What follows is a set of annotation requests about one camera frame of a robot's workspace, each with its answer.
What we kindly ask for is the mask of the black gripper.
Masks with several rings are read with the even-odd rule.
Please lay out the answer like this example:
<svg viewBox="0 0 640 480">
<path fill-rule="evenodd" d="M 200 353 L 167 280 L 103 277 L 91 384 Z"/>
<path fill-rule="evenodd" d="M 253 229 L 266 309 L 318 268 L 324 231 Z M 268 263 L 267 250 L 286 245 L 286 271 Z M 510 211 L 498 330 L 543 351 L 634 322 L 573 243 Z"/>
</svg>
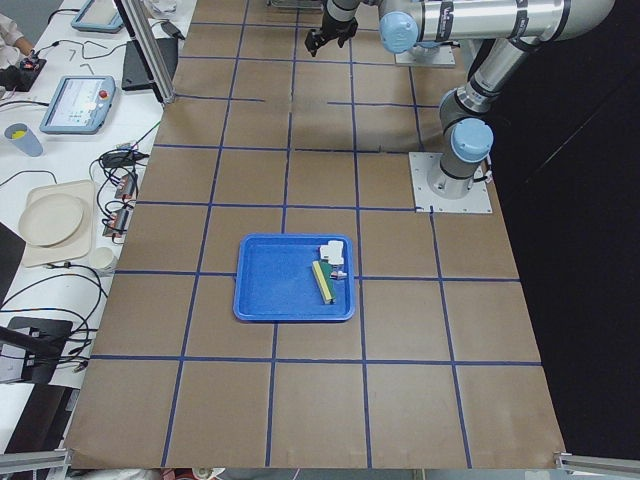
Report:
<svg viewBox="0 0 640 480">
<path fill-rule="evenodd" d="M 339 21 L 323 13 L 322 24 L 319 29 L 310 29 L 305 37 L 305 47 L 312 57 L 317 55 L 320 45 L 326 45 L 329 41 L 336 39 L 338 46 L 342 48 L 344 44 L 355 36 L 358 28 L 356 18 L 349 21 Z"/>
</svg>

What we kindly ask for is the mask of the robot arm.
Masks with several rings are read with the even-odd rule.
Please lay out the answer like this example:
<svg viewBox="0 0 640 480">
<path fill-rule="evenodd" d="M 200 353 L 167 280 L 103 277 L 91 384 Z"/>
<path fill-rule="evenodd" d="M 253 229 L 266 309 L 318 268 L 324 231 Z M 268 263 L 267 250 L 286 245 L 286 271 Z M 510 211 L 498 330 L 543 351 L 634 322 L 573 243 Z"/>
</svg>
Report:
<svg viewBox="0 0 640 480">
<path fill-rule="evenodd" d="M 500 186 L 534 182 L 562 145 L 598 110 L 612 83 L 605 52 L 621 1 L 325 1 L 319 27 L 305 46 L 311 55 L 355 37 L 358 13 L 379 18 L 389 54 L 455 41 L 477 44 L 466 80 L 445 93 L 444 133 L 478 118 L 493 126 Z"/>
</svg>

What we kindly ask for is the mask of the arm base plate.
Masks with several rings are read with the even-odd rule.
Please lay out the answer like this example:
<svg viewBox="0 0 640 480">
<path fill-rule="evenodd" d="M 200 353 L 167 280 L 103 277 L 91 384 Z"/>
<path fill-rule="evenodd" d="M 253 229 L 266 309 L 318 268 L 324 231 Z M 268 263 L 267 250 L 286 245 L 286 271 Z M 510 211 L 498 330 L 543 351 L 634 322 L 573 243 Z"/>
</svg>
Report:
<svg viewBox="0 0 640 480">
<path fill-rule="evenodd" d="M 456 60 L 453 48 L 446 44 L 434 46 L 416 45 L 395 55 L 395 64 L 409 67 L 454 68 Z"/>
<path fill-rule="evenodd" d="M 429 184 L 428 176 L 433 167 L 440 163 L 441 153 L 438 152 L 410 152 L 409 164 L 413 187 L 413 198 L 416 212 L 424 213 L 452 213 L 452 214 L 491 214 L 492 206 L 484 180 L 481 178 L 481 167 L 471 179 L 470 189 L 459 199 L 440 196 Z"/>
</svg>

